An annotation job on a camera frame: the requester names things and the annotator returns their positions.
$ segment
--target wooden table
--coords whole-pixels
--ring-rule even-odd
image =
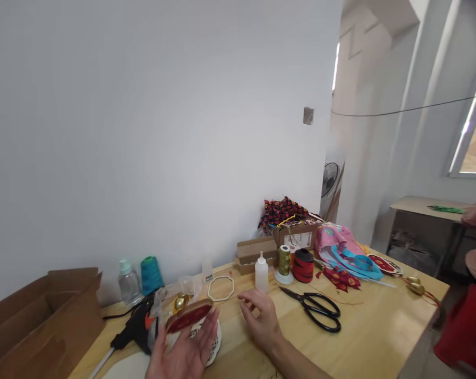
[[[402,211],[402,212],[416,213],[416,214],[420,214],[424,216],[444,218],[445,220],[450,220],[457,224],[461,223],[461,216],[462,216],[461,214],[434,211],[431,208],[429,208],[429,205],[439,205],[439,206],[444,206],[449,208],[464,209],[468,207],[470,204],[451,202],[447,200],[438,200],[438,199],[432,199],[428,197],[406,196],[406,197],[403,197],[401,200],[397,201],[396,203],[392,204],[390,208],[397,211]]]
[[[452,222],[450,235],[448,236],[447,242],[443,249],[443,254],[438,260],[436,272],[434,273],[434,276],[437,277],[442,267],[447,267],[449,270],[451,270],[453,261],[457,255],[457,251],[459,250],[462,240],[465,237],[465,227],[462,225],[461,214],[434,211],[429,208],[429,205],[464,209],[470,206],[470,204],[451,202],[447,200],[437,200],[428,197],[406,196],[390,206],[391,209],[396,211],[436,217]]]
[[[443,299],[449,286],[399,263],[405,276],[416,276],[428,291]],[[241,276],[233,263],[214,270],[216,276],[230,275],[235,281],[231,298],[216,303],[220,309],[222,345],[215,362],[206,369],[204,378],[271,378],[280,376],[268,357],[249,338],[245,321],[239,308],[237,294],[254,287],[254,275]],[[304,313],[302,306],[279,289],[274,273],[269,272],[268,295],[273,299],[281,329],[285,337],[323,370],[335,379],[350,378],[395,378],[404,366],[422,332],[428,326],[436,307],[409,291],[398,278],[385,277],[386,283],[398,288],[389,288],[374,283],[362,282],[362,290],[349,289],[345,293],[336,288],[322,275],[310,284],[294,280],[287,286],[297,293],[320,291],[342,303],[340,333],[323,331]],[[213,296],[224,294],[230,281],[215,282]],[[123,305],[115,304],[103,309],[103,315],[123,311]],[[87,379],[109,350],[110,341],[122,331],[127,318],[109,320],[105,329],[94,342],[70,376],[70,379]],[[139,352],[134,343],[115,352],[98,374],[101,378],[116,362]]]

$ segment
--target open cardboard box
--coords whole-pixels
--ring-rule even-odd
[[[295,225],[290,228],[290,233],[287,228],[280,231],[274,230],[273,236],[277,248],[280,248],[281,245],[287,245],[289,248],[293,246],[295,250],[300,248],[313,250],[317,239],[317,229],[321,226],[322,224]]]
[[[241,275],[255,271],[260,252],[269,266],[278,266],[278,248],[273,236],[238,242],[238,257],[234,258],[234,262]]]
[[[64,379],[104,327],[98,269],[50,271],[0,302],[0,379]]]

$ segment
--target black scissors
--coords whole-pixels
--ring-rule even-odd
[[[310,317],[310,319],[312,319],[312,321],[315,324],[317,324],[318,326],[320,326],[322,329],[324,329],[328,332],[331,332],[331,333],[338,333],[341,330],[341,324],[338,320],[338,317],[341,316],[341,312],[340,312],[339,308],[337,307],[337,305],[333,301],[331,301],[331,299],[329,299],[329,298],[327,298],[327,297],[325,297],[325,296],[323,296],[319,293],[315,293],[315,292],[305,292],[303,295],[298,295],[294,291],[288,290],[286,288],[280,287],[280,289],[284,293],[289,295],[290,297],[298,300],[302,304],[302,306],[304,307],[305,312]],[[332,305],[336,311],[333,312],[333,311],[328,310],[324,306],[317,303],[313,299],[313,297],[320,297],[320,298],[324,299],[326,302],[328,302],[330,305]],[[311,305],[306,304],[305,300],[308,300],[310,303],[312,303],[315,306],[311,306]],[[311,312],[317,312],[317,313],[320,313],[324,316],[329,317],[331,320],[333,320],[336,323],[336,327],[330,327],[330,326],[322,324],[320,321],[318,321],[315,318],[315,316],[312,315]]]

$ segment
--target hand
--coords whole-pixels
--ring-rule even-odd
[[[238,299],[245,299],[245,302],[240,303],[240,307],[252,337],[269,354],[270,350],[284,339],[273,300],[255,288],[241,292]],[[252,314],[255,308],[260,311],[257,317]]]
[[[183,329],[169,353],[164,352],[166,329],[159,330],[145,379],[200,379],[217,336],[217,319],[218,310],[209,313],[192,340],[191,327]]]

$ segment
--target patterned fabric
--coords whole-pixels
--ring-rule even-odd
[[[288,197],[284,197],[282,201],[264,200],[264,217],[260,219],[259,228],[266,231],[268,224],[278,225],[295,214],[308,215],[308,210]]]
[[[337,272],[336,270],[331,270],[325,267],[323,271],[317,273],[317,279],[322,273],[327,279],[331,281],[332,284],[334,284],[336,288],[342,291],[348,292],[348,287],[360,290],[360,281],[352,274],[349,274],[346,270]]]

